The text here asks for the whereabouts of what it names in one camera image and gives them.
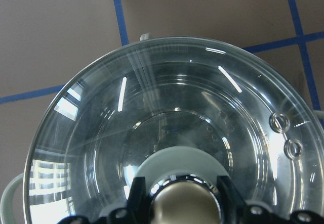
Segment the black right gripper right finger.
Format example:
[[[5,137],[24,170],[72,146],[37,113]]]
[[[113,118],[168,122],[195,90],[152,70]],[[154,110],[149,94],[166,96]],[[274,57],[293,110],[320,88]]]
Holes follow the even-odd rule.
[[[309,210],[281,218],[260,204],[247,204],[228,176],[217,177],[220,194],[220,223],[323,223],[323,217]]]

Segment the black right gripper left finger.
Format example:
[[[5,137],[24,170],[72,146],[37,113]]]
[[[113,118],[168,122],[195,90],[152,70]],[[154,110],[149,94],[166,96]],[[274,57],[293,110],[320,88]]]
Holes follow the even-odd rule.
[[[116,208],[93,223],[149,223],[149,201],[145,177],[133,179],[129,198],[124,207]]]

